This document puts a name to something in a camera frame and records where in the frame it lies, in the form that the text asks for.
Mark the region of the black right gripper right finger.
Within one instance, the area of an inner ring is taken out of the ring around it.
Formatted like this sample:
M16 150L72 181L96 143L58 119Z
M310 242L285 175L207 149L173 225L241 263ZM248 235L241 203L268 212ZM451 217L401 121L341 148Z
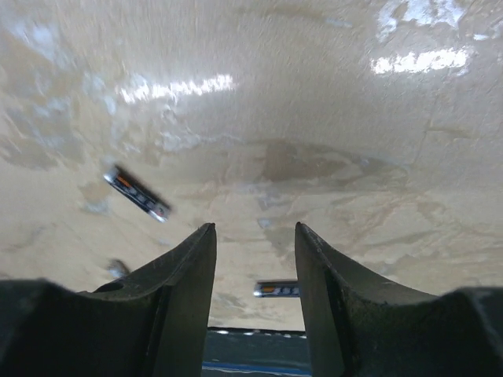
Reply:
M302 223L295 257L313 375L501 375L499 287L430 295L373 272Z

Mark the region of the black battery pair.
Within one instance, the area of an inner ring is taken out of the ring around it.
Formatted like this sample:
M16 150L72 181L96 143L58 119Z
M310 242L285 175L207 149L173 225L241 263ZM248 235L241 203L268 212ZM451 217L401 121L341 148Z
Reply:
M118 164L111 166L103 178L152 218L162 223L169 218L171 205L124 167Z

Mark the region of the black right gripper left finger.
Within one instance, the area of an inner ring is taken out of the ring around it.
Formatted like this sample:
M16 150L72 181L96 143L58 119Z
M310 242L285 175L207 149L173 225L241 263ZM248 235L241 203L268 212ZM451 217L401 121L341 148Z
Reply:
M215 225L93 292L1 283L4 376L198 376L215 277Z

